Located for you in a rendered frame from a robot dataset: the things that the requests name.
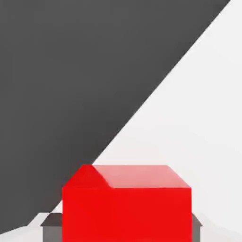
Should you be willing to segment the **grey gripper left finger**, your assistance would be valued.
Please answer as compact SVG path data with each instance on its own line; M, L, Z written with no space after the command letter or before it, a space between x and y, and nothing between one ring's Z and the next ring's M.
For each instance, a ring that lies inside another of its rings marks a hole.
M28 225L0 234L0 242L62 242L62 213L39 213Z

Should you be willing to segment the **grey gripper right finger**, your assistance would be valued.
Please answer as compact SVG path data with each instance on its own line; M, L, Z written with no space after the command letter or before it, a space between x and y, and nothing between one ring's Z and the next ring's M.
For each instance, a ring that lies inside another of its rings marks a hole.
M192 214L192 242L242 242L242 233L212 223L204 214Z

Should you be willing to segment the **small red cube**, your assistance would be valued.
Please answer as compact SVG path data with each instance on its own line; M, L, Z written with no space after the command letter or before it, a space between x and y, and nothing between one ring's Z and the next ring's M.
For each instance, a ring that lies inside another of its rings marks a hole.
M83 165L62 188L62 241L192 242L191 187L166 165Z

